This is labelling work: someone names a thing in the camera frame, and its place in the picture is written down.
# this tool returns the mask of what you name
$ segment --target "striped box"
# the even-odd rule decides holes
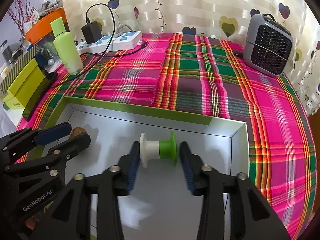
[[[38,45],[35,45],[31,50],[29,50],[24,56],[20,57],[14,64],[13,68],[10,70],[8,75],[4,78],[0,84],[0,93],[5,94],[8,88],[11,86],[12,82],[19,75],[21,70],[32,60],[37,53],[40,52]]]

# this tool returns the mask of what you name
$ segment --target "light green bottle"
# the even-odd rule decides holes
[[[51,22],[53,35],[56,37],[53,44],[65,68],[71,75],[78,74],[83,69],[83,63],[73,41],[72,34],[66,32],[62,18]]]

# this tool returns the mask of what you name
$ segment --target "bottle cap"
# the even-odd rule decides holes
[[[55,37],[57,37],[61,33],[66,32],[66,28],[64,27],[63,20],[61,17],[51,22],[50,25],[53,31],[53,35]]]

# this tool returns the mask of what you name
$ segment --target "heart pattern curtain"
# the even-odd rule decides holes
[[[144,33],[188,33],[245,45],[251,16],[272,14],[292,34],[294,48],[285,69],[308,114],[320,106],[320,27],[304,0],[63,0],[70,30],[78,41],[85,13],[95,3],[106,3],[116,25],[125,23]],[[92,8],[102,34],[112,32],[112,18],[104,6]]]

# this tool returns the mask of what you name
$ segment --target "portable heater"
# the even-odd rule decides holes
[[[282,74],[292,49],[291,33],[274,19],[251,17],[243,58],[246,64],[266,75]]]

